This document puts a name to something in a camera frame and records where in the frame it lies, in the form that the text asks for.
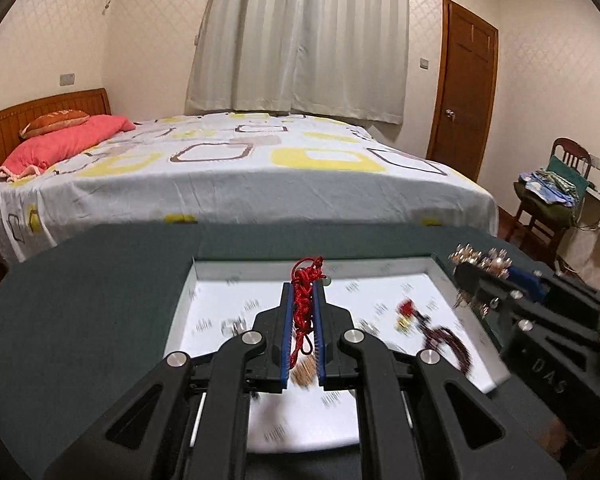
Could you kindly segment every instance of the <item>gray curtain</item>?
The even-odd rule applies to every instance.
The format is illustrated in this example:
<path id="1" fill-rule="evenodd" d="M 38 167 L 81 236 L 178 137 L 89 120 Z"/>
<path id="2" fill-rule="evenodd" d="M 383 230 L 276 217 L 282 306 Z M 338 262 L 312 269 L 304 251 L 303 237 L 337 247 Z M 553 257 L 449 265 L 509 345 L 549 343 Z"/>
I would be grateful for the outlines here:
<path id="1" fill-rule="evenodd" d="M 209 0 L 186 113 L 300 110 L 401 123 L 409 0 Z"/>

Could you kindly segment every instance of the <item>brown door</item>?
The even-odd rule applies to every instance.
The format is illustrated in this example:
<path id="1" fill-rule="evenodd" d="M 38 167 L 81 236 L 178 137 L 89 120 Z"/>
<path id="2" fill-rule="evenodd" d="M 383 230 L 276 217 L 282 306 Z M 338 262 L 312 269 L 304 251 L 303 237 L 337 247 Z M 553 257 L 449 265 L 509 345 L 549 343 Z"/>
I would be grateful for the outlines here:
<path id="1" fill-rule="evenodd" d="M 478 179 L 487 143 L 498 64 L 498 30 L 443 0 L 438 99 L 427 158 Z"/>

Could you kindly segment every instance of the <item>bed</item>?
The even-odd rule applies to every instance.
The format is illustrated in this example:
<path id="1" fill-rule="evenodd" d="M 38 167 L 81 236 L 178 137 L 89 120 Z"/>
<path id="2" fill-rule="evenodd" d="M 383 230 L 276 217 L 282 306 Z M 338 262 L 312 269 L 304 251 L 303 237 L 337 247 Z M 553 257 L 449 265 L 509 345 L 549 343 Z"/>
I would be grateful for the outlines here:
<path id="1" fill-rule="evenodd" d="M 7 108 L 0 165 L 21 128 L 64 108 L 110 114 L 105 89 Z M 0 181 L 0 260 L 23 261 L 103 223 L 416 222 L 497 232 L 487 191 L 358 126 L 230 112 L 135 124 L 41 176 Z"/>

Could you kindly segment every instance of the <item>red bead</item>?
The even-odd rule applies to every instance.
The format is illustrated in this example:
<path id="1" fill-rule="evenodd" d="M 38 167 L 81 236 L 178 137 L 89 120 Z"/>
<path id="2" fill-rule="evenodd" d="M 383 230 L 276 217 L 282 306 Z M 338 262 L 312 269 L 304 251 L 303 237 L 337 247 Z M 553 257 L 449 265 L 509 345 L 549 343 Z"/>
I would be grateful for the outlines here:
<path id="1" fill-rule="evenodd" d="M 415 307 L 413 306 L 413 301 L 404 300 L 400 305 L 398 305 L 398 314 L 404 317 L 411 317 L 415 311 Z"/>

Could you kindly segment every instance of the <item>white tray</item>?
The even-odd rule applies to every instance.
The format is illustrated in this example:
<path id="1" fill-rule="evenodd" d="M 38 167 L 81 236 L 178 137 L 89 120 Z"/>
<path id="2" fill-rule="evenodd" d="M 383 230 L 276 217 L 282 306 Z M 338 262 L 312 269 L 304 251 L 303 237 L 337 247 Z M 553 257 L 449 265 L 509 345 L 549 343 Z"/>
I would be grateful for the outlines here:
<path id="1" fill-rule="evenodd" d="M 222 322 L 241 317 L 250 328 L 256 314 L 280 304 L 282 283 L 294 262 L 195 262 L 174 316 L 165 355 L 180 349 L 191 356 L 215 352 L 229 335 Z M 472 358 L 469 380 L 488 392 L 509 376 L 496 349 L 467 308 L 453 310 L 456 288 L 429 257 L 399 260 L 326 261 L 323 272 L 329 303 L 348 308 L 354 324 L 365 323 L 394 349 L 417 353 L 422 333 L 395 329 L 396 307 L 411 298 L 431 317 L 432 326 L 450 328 Z M 451 364 L 453 352 L 442 348 Z M 260 394 L 251 402 L 247 447 L 252 452 L 299 452 L 355 444 L 359 441 L 355 398 L 349 392 L 325 392 L 317 378 L 309 387 L 289 381 L 281 395 Z"/>

